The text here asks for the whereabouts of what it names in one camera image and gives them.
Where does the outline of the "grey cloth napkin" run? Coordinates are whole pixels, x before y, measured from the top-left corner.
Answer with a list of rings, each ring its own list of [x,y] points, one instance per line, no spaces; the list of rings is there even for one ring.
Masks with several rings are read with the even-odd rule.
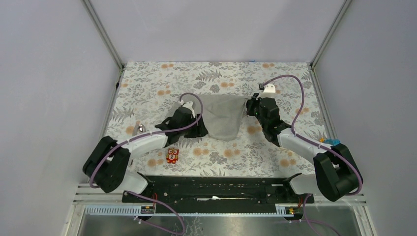
[[[230,141],[237,137],[249,97],[232,94],[199,94],[204,125],[214,139]]]

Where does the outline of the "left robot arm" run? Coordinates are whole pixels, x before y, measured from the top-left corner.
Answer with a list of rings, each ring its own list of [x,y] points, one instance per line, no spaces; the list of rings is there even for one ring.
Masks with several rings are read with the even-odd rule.
[[[168,147],[181,137],[202,137],[206,133],[202,115],[183,105],[146,133],[123,142],[110,136],[101,138],[84,163],[82,171],[92,181],[92,188],[99,188],[105,193],[130,191],[140,202],[147,202],[151,199],[153,190],[142,174],[128,170],[130,160]]]

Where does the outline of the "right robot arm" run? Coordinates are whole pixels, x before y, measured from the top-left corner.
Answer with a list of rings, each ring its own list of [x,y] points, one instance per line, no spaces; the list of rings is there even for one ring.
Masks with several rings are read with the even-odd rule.
[[[314,166],[314,174],[296,174],[285,180],[284,200],[293,203],[301,195],[321,194],[335,202],[361,190],[363,178],[345,145],[320,143],[297,134],[280,118],[273,98],[255,93],[246,102],[246,109],[249,116],[258,120],[267,141],[298,154]]]

